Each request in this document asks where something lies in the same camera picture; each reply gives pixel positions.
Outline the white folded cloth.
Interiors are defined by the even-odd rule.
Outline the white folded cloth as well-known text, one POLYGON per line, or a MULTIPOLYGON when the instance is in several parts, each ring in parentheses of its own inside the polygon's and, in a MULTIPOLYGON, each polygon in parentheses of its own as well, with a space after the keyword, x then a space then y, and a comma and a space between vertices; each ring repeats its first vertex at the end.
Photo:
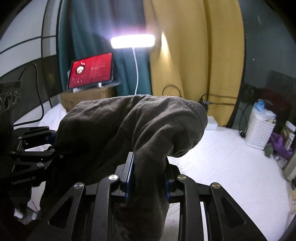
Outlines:
MULTIPOLYGON (((36 123, 30 123, 27 125, 15 126, 14 129, 17 128, 28 128, 34 126, 48 126, 50 130, 56 131, 58 129, 60 121, 67 114, 66 109, 62 106, 62 104, 57 104, 54 107, 51 107, 50 103, 47 101, 43 104, 44 106, 44 117, 41 121, 36 123)), ((34 108, 32 111, 29 111, 27 114, 19 118, 15 121, 15 125, 18 123, 24 123, 28 121, 37 120, 42 115, 42 108, 40 106, 34 108)))

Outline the purple object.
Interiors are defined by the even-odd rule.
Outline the purple object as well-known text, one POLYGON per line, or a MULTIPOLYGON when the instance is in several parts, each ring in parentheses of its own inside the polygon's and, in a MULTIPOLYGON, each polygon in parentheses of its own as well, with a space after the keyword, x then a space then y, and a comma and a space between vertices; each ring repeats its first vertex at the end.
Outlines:
POLYGON ((285 149, 283 136, 277 133, 272 133, 268 142, 271 143, 274 151, 279 156, 285 159, 289 159, 292 156, 292 149, 291 148, 289 148, 288 150, 285 149))

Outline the white desk lamp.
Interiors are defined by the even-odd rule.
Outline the white desk lamp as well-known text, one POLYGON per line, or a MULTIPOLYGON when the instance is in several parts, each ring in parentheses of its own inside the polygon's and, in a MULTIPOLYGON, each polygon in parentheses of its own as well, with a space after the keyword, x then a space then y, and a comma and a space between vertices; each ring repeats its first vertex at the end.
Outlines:
POLYGON ((156 42, 152 34, 129 34, 111 38, 120 85, 119 96, 151 94, 149 51, 156 42))

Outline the dark olive garment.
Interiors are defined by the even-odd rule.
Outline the dark olive garment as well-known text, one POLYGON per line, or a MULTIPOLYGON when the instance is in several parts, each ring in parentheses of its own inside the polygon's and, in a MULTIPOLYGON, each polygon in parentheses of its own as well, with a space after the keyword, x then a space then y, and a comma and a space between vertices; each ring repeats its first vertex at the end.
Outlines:
POLYGON ((76 182, 97 183, 134 153, 131 197, 116 218, 130 240, 160 240, 169 204, 163 194, 166 158, 184 156, 201 140, 207 114, 195 101, 135 95, 82 101, 59 124, 41 211, 76 182))

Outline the white plastic basket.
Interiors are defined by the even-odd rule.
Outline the white plastic basket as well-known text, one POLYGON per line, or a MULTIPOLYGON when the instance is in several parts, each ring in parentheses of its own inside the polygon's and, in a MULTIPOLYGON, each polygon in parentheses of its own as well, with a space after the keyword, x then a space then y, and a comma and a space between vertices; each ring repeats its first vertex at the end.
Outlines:
POLYGON ((265 107, 259 99, 253 105, 246 129, 245 142, 248 146, 263 150, 276 124, 276 114, 265 107))

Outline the black charger adapter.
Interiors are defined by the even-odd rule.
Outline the black charger adapter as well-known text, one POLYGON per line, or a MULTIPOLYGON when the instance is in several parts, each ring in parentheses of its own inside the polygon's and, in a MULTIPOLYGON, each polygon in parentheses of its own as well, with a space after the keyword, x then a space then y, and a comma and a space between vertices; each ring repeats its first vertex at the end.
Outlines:
POLYGON ((203 99, 200 99, 199 100, 199 104, 201 104, 203 106, 203 108, 205 109, 205 111, 208 112, 209 105, 211 104, 211 102, 210 101, 203 100, 203 99))

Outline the brown cardboard box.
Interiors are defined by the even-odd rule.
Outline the brown cardboard box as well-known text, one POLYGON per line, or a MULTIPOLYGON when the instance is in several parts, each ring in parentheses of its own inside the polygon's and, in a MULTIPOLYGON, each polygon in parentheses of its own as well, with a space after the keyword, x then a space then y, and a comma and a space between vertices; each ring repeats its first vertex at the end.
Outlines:
POLYGON ((93 88, 81 90, 78 92, 62 92, 60 93, 61 104, 67 112, 72 110, 81 101, 97 100, 111 98, 116 96, 115 87, 93 88))

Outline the yellow curtain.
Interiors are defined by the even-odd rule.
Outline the yellow curtain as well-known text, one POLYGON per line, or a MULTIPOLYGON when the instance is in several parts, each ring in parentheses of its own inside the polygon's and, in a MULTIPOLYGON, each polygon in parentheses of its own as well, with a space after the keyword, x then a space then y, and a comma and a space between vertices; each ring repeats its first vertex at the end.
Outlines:
POLYGON ((245 39, 238 1, 144 1, 152 93, 210 102, 221 126, 234 111, 244 66, 245 39))

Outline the teal curtain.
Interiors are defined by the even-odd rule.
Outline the teal curtain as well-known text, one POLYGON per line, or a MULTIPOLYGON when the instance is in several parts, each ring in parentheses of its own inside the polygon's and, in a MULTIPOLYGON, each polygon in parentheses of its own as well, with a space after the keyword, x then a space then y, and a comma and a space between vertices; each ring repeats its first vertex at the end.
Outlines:
MULTIPOLYGON (((58 35, 62 88, 75 60, 113 52, 111 38, 144 34, 143 1, 63 1, 58 35)), ((119 80, 114 59, 114 79, 119 80)))

